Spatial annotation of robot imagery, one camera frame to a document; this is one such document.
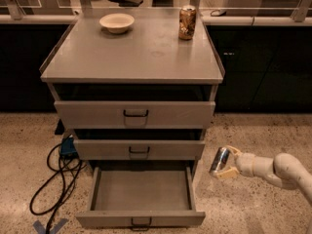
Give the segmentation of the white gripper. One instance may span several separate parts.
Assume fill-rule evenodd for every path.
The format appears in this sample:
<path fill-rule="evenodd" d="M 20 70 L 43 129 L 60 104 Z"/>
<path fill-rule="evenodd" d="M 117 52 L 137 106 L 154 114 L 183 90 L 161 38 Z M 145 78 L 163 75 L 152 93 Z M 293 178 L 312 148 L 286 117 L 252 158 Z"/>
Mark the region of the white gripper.
<path fill-rule="evenodd" d="M 239 172 L 242 176 L 256 176 L 255 164 L 258 157 L 252 153 L 243 153 L 236 147 L 227 145 L 226 148 L 231 154 L 237 158 L 236 167 L 230 167 L 226 170 L 215 173 L 215 177 L 218 179 L 227 179 L 237 177 Z"/>

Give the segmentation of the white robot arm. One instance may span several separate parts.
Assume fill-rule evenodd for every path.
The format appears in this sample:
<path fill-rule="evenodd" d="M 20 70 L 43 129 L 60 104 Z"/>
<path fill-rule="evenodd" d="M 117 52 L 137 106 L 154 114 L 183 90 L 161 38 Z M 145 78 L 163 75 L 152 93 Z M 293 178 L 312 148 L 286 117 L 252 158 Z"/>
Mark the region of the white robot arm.
<path fill-rule="evenodd" d="M 257 176 L 282 189 L 299 189 L 312 204 L 312 175 L 288 153 L 279 153 L 274 158 L 260 157 L 225 145 L 214 156 L 210 174 L 217 179 Z"/>

